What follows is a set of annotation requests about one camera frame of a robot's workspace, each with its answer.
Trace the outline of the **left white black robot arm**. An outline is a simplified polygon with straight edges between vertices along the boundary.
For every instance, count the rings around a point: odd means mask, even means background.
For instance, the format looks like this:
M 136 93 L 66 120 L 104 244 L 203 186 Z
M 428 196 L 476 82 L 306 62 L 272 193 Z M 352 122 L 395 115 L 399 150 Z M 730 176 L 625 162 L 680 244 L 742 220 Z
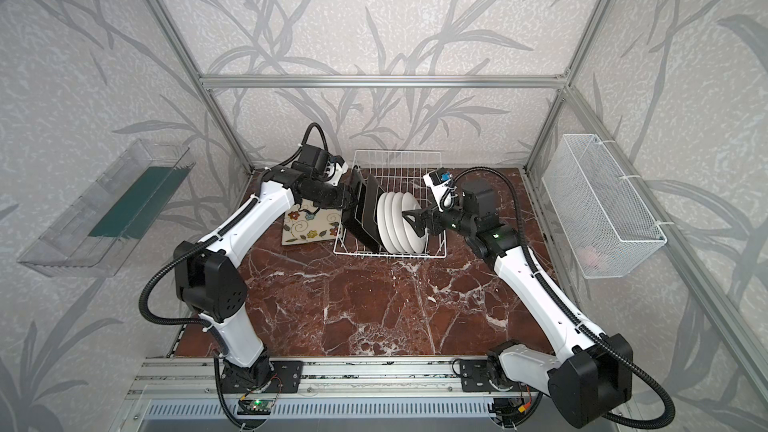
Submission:
M 222 360 L 251 387 L 272 377 L 267 346 L 258 338 L 246 311 L 248 286 L 238 271 L 247 253 L 267 229 L 294 205 L 309 200 L 326 209 L 352 201 L 341 182 L 347 162 L 323 148 L 305 145 L 289 165 L 267 168 L 258 190 L 200 247 L 184 242 L 174 251 L 177 296 L 202 321 L 219 345 Z

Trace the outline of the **floral square plate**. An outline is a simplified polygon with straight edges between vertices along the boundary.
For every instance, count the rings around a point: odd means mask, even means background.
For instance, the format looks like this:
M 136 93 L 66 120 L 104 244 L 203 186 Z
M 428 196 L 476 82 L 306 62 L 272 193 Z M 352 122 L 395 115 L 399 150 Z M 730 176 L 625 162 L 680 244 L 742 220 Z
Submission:
M 341 215 L 340 210 L 319 208 L 304 200 L 284 214 L 281 243 L 293 246 L 334 241 L 340 231 Z
M 354 210 L 343 211 L 341 223 L 347 233 L 354 237 L 361 246 L 365 247 L 368 245 L 369 239 L 362 224 L 366 181 L 357 167 L 352 170 L 349 188 L 351 194 L 355 194 L 359 198 L 359 203 Z

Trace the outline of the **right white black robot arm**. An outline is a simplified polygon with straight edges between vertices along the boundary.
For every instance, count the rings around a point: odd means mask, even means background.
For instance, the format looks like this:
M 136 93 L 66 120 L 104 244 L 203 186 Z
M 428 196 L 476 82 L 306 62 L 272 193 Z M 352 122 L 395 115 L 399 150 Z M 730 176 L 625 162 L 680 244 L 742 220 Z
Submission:
M 503 222 L 496 194 L 484 179 L 457 190 L 450 172 L 438 169 L 423 177 L 432 193 L 429 207 L 404 213 L 418 233 L 452 231 L 515 294 L 548 339 L 542 353 L 513 341 L 487 355 L 489 383 L 499 391 L 527 386 L 554 403 L 561 416 L 581 428 L 606 416 L 632 396 L 632 373 L 598 345 L 604 334 L 540 267 L 524 234 Z

